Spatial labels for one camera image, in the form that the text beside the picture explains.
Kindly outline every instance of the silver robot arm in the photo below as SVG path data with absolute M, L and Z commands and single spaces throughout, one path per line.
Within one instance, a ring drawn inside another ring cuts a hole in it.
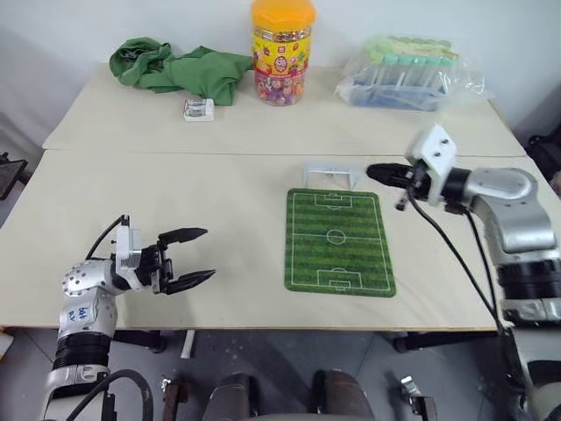
M 483 222 L 504 295 L 501 314 L 512 323 L 500 331 L 508 379 L 526 397 L 524 409 L 534 419 L 561 419 L 561 252 L 537 201 L 536 179 L 514 168 L 455 168 L 455 157 L 450 136 L 435 126 L 409 148 L 412 167 L 377 164 L 366 172 L 386 185 L 412 189 L 415 198 L 433 206 L 470 211 Z M 397 208 L 406 203 L 404 197 Z
M 94 258 L 96 246 L 112 228 L 117 228 L 115 254 L 109 259 Z M 66 420 L 83 398 L 110 375 L 107 366 L 117 326 L 116 296 L 129 289 L 174 294 L 193 288 L 215 273 L 204 270 L 173 281 L 172 262 L 166 258 L 169 244 L 190 241 L 205 232 L 200 228 L 166 232 L 155 245 L 142 248 L 140 231 L 132 230 L 129 218 L 122 216 L 102 234 L 86 260 L 64 276 L 57 351 L 39 420 Z M 143 390 L 144 395 L 150 393 L 148 387 Z M 79 419 L 113 421 L 113 406 L 114 396 L 104 388 L 85 406 Z

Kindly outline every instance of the plastic jar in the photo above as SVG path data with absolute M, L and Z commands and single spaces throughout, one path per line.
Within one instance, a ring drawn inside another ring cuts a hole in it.
M 296 103 L 304 92 L 316 10 L 309 0 L 255 0 L 252 15 L 259 98 L 277 106 Z

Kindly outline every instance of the small white box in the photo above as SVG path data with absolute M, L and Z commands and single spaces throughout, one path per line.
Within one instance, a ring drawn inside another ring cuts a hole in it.
M 186 99 L 183 107 L 183 117 L 187 121 L 212 121 L 214 120 L 214 100 Z

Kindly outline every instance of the black cable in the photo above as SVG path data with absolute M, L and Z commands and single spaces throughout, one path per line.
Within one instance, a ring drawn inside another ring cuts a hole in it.
M 117 225 L 119 225 L 121 222 L 125 221 L 127 219 L 126 215 L 121 215 L 119 218 L 117 218 L 115 220 L 115 222 L 113 222 L 113 224 L 109 225 L 107 227 L 107 229 L 102 232 L 102 235 L 100 235 L 96 242 L 94 243 L 94 245 L 89 249 L 88 254 L 86 254 L 86 260 L 91 260 L 92 256 L 94 255 L 94 253 L 96 252 L 97 246 L 99 246 L 99 243 L 101 243 L 103 241 L 103 239 L 105 237 L 107 237 L 107 234 L 110 233 L 110 231 L 115 228 Z
M 481 238 L 479 236 L 479 232 L 477 231 L 477 226 L 475 226 L 475 221 L 473 220 L 472 214 L 469 211 L 466 211 L 465 215 L 467 216 L 467 220 L 470 222 L 470 226 L 473 231 L 473 237 L 475 237 L 475 242 L 477 243 L 477 248 L 479 249 L 479 255 L 483 260 L 485 275 L 487 277 L 487 283 L 489 284 L 489 291 L 491 292 L 491 301 L 493 303 L 494 315 L 496 318 L 498 318 L 499 315 L 497 309 L 499 307 L 497 307 L 497 297 L 494 294 L 493 278 L 491 277 L 491 269 L 489 268 L 489 263 L 487 261 L 487 257 L 485 256 L 485 251 L 483 250 L 483 244 L 481 243 Z
M 154 402 L 152 398 L 152 391 L 150 390 L 150 385 L 140 373 L 134 370 L 119 370 L 115 373 L 108 375 L 103 380 L 101 380 L 97 385 L 82 399 L 80 403 L 74 408 L 74 410 L 67 417 L 67 421 L 75 421 L 76 417 L 80 415 L 80 412 L 88 406 L 88 404 L 97 396 L 98 393 L 106 390 L 109 385 L 116 379 L 126 377 L 132 380 L 140 389 L 142 394 L 142 421 L 153 421 L 154 413 Z
M 452 253 L 454 254 L 456 259 L 458 260 L 459 264 L 462 266 L 465 273 L 467 274 L 467 277 L 470 279 L 470 282 L 472 283 L 472 286 L 475 288 L 475 290 L 479 294 L 479 298 L 481 298 L 481 300 L 483 301 L 483 304 L 486 306 L 489 313 L 491 313 L 491 316 L 493 317 L 495 323 L 497 325 L 499 325 L 499 319 L 495 316 L 494 309 L 491 307 L 491 304 L 489 304 L 486 297 L 483 295 L 483 291 L 481 291 L 481 288 L 479 287 L 478 283 L 475 281 L 475 278 L 473 277 L 472 271 L 469 269 L 469 267 L 467 267 L 464 259 L 462 258 L 462 256 L 460 255 L 460 253 L 458 252 L 456 247 L 452 244 L 451 240 L 448 238 L 448 236 L 446 235 L 444 230 L 440 227 L 440 225 L 437 223 L 437 221 L 435 221 L 433 218 L 431 218 L 423 209 L 421 209 L 421 207 L 419 206 L 419 203 L 417 203 L 417 201 L 415 199 L 415 194 L 414 194 L 414 183 L 411 183 L 407 187 L 406 191 L 407 191 L 408 199 L 411 202 L 411 204 L 413 205 L 413 207 L 415 208 L 415 210 L 417 211 L 417 213 L 419 215 L 421 215 L 421 217 L 423 217 L 423 219 L 425 221 L 427 221 L 429 224 L 431 224 L 432 227 L 435 230 L 437 230 L 437 232 L 440 234 L 440 237 L 442 237 L 442 239 L 444 240 L 446 245 L 451 249 Z

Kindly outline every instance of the white table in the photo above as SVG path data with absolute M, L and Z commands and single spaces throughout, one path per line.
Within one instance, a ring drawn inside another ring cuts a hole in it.
M 252 72 L 232 107 L 212 123 L 186 123 L 185 91 L 159 94 L 121 85 L 100 65 L 45 149 L 151 153 L 265 155 L 403 155 L 416 134 L 444 126 L 459 156 L 525 156 L 489 103 L 441 114 L 356 108 L 334 95 L 338 68 L 312 68 L 302 101 L 264 105 Z
M 397 294 L 393 298 L 291 292 L 284 287 L 287 191 L 302 187 L 310 159 L 356 166 L 395 157 L 248 156 L 46 151 L 0 231 L 0 325 L 56 326 L 60 280 L 120 213 L 131 214 L 144 245 L 180 226 L 209 234 L 170 248 L 176 274 L 216 268 L 185 293 L 118 298 L 123 328 L 337 328 L 492 330 L 493 320 L 459 264 L 401 194 L 365 179 L 357 190 L 380 196 Z M 561 203 L 529 158 L 460 158 L 464 168 L 517 167 L 538 176 L 539 200 L 561 235 Z M 450 234 L 486 290 L 465 219 L 428 209 Z M 99 255 L 109 248 L 100 249 Z

